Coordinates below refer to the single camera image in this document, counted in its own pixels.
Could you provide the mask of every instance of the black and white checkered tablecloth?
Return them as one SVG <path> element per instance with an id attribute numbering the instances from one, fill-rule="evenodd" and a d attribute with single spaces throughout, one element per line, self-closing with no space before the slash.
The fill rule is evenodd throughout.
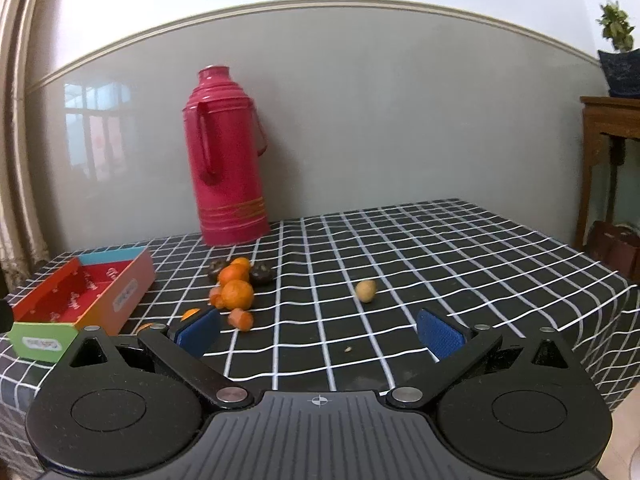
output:
<path id="1" fill-rule="evenodd" d="M 233 248 L 208 248 L 199 235 L 136 245 L 151 251 L 156 281 L 123 333 L 150 320 L 177 322 L 206 304 L 214 257 L 245 255 L 278 270 L 276 282 L 256 291 L 251 332 L 223 330 L 204 358 L 254 391 L 386 392 L 431 360 L 415 335 L 426 303 L 467 325 L 505 326 L 517 336 L 557 328 L 612 409 L 640 376 L 632 285 L 567 245 L 461 200 L 282 221 Z M 12 303 L 74 254 L 52 260 Z M 360 304 L 353 287 L 366 278 L 379 292 Z M 40 467 L 24 414 L 49 369 L 16 358 L 0 338 L 0 456 L 25 479 Z"/>

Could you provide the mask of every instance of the floor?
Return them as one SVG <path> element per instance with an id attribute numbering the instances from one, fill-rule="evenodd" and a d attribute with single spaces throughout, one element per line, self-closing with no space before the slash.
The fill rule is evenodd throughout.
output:
<path id="1" fill-rule="evenodd" d="M 609 480 L 630 480 L 631 457 L 640 446 L 640 384 L 613 413 L 613 433 L 598 469 Z"/>

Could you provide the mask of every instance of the circular pad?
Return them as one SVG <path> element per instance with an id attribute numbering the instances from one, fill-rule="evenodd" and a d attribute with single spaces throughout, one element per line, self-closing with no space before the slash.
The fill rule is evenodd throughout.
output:
<path id="1" fill-rule="evenodd" d="M 609 411 L 593 385 L 554 373 L 469 378 L 442 397 L 438 427 L 463 460 L 497 476 L 555 477 L 588 468 L 607 445 Z"/>
<path id="2" fill-rule="evenodd" d="M 494 400 L 492 411 L 498 422 L 524 433 L 550 431 L 566 419 L 566 408 L 560 400 L 533 390 L 502 394 Z"/>
<path id="3" fill-rule="evenodd" d="M 91 431 L 117 431 L 139 421 L 146 412 L 145 399 L 129 390 L 98 390 L 76 400 L 71 416 Z"/>
<path id="4" fill-rule="evenodd" d="M 197 397 L 169 377 L 110 364 L 55 371 L 26 417 L 45 466 L 124 476 L 172 459 L 200 429 Z"/>

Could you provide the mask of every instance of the box label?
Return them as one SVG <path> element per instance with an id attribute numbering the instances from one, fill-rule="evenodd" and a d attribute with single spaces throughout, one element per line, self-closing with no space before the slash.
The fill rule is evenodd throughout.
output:
<path id="1" fill-rule="evenodd" d="M 122 309 L 127 300 L 133 295 L 133 293 L 138 290 L 138 280 L 134 278 L 127 286 L 122 290 L 120 294 L 116 296 L 116 299 L 113 300 L 113 311 L 118 312 Z"/>
<path id="2" fill-rule="evenodd" d="M 23 336 L 22 343 L 32 350 L 51 350 L 52 352 L 60 352 L 62 350 L 62 345 L 57 339 Z"/>

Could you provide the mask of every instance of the wooden side table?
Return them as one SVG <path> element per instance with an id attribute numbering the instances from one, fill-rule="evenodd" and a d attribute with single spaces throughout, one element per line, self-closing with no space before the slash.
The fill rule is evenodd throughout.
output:
<path id="1" fill-rule="evenodd" d="M 640 139 L 640 99 L 581 97 L 580 101 L 584 104 L 582 110 L 584 151 L 580 210 L 574 239 L 574 247 L 578 250 L 582 249 L 584 231 L 587 227 L 593 167 L 599 162 L 606 148 L 607 138 L 611 161 L 607 222 L 613 220 L 618 166 L 624 162 L 625 139 Z"/>

